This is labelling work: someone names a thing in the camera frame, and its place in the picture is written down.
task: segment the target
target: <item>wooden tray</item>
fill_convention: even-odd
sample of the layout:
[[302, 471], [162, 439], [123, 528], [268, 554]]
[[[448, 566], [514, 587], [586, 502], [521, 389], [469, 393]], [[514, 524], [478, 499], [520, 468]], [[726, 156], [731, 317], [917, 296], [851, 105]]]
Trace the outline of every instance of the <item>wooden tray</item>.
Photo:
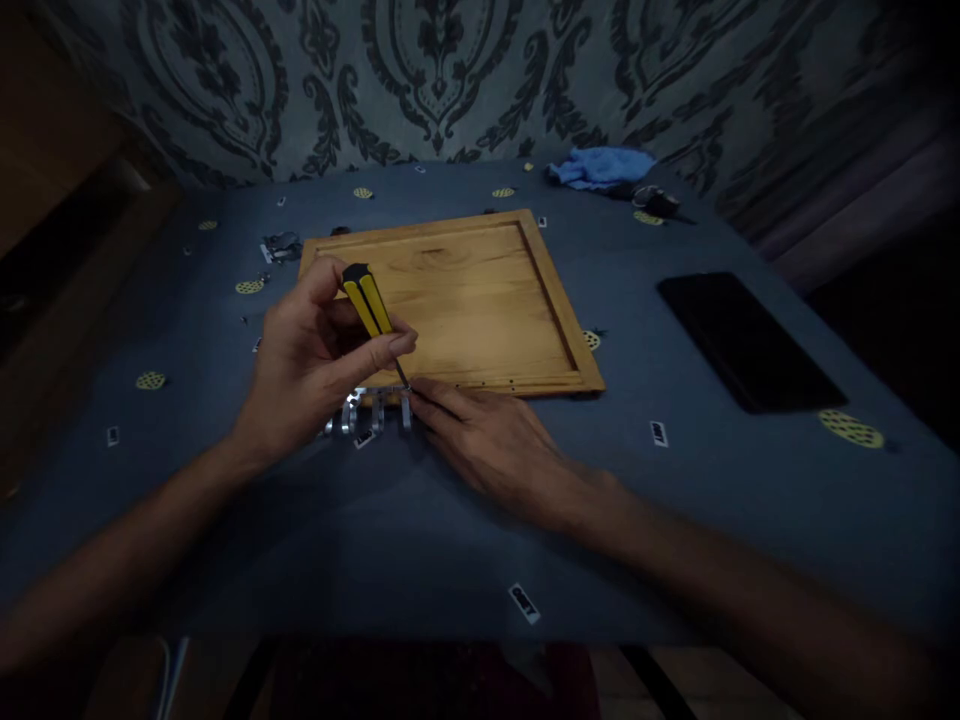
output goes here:
[[312, 238], [300, 275], [318, 255], [370, 264], [387, 309], [420, 333], [408, 377], [518, 396], [605, 389], [529, 210]]

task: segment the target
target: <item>hand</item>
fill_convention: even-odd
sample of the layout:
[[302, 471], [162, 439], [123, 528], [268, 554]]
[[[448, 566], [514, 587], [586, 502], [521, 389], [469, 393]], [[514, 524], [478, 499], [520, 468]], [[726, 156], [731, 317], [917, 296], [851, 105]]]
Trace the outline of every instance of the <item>hand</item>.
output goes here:
[[398, 332], [370, 339], [353, 304], [334, 300], [346, 263], [317, 258], [267, 311], [253, 382], [231, 440], [268, 467], [306, 445], [374, 373], [416, 348], [417, 333], [391, 315]]
[[410, 407], [428, 439], [475, 490], [548, 530], [570, 531], [600, 492], [618, 485], [557, 448], [525, 402], [415, 379]]

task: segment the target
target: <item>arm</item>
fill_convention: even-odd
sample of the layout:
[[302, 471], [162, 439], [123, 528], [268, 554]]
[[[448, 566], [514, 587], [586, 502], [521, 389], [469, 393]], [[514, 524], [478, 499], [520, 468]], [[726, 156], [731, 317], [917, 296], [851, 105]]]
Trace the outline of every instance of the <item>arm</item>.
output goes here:
[[921, 717], [924, 652], [827, 589], [565, 457], [515, 398], [418, 380], [411, 404], [468, 484], [643, 576], [808, 717]]
[[0, 620], [0, 676], [148, 597], [237, 492], [312, 440], [366, 378], [413, 351], [416, 333], [396, 318], [401, 332], [362, 342], [356, 311], [334, 300], [344, 267], [318, 259], [267, 312], [250, 393], [229, 435], [87, 541]]

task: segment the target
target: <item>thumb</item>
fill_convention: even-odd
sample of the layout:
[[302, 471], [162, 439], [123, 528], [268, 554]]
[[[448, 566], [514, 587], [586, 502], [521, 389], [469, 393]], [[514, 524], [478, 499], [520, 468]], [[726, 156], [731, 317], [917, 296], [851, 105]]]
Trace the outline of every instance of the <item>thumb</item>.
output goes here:
[[350, 392], [374, 373], [386, 369], [401, 355], [413, 352], [416, 343], [417, 336], [413, 333], [390, 333], [368, 340], [326, 366], [325, 370], [330, 374], [329, 381], [344, 392]]

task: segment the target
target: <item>wallpaper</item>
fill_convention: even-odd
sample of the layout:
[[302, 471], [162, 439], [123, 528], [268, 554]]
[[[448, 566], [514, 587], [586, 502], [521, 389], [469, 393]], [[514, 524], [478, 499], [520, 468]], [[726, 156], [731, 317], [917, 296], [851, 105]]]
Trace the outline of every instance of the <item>wallpaper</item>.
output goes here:
[[643, 146], [759, 228], [896, 120], [892, 2], [38, 0], [187, 186]]

